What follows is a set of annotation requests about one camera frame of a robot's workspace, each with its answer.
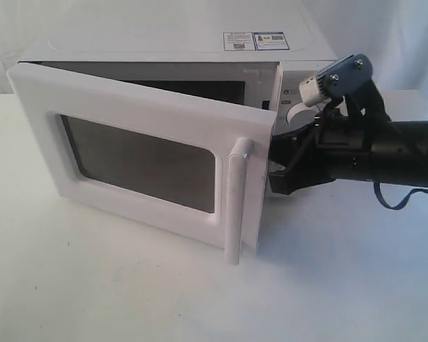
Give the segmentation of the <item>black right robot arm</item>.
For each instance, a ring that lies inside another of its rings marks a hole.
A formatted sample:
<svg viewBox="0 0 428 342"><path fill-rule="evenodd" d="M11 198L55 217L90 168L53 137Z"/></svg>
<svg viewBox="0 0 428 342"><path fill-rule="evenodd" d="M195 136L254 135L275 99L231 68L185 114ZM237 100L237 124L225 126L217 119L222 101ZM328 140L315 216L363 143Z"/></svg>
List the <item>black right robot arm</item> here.
<svg viewBox="0 0 428 342"><path fill-rule="evenodd" d="M373 81L330 95L312 123L272 138L268 159L272 192L335 180L356 180L428 189L428 121L397 122L387 113Z"/></svg>

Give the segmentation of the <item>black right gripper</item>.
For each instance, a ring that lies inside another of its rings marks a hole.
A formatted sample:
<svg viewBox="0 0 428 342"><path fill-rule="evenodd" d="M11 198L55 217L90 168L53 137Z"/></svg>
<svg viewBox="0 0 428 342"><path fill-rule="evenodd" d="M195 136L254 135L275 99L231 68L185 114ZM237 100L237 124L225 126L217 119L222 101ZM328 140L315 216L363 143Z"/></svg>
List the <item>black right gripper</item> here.
<svg viewBox="0 0 428 342"><path fill-rule="evenodd" d="M270 191L290 195L303 188L335 181L335 167L344 160L353 165L371 145L369 122L361 112L343 115L339 108L325 108L297 130L274 135L269 149Z"/></svg>

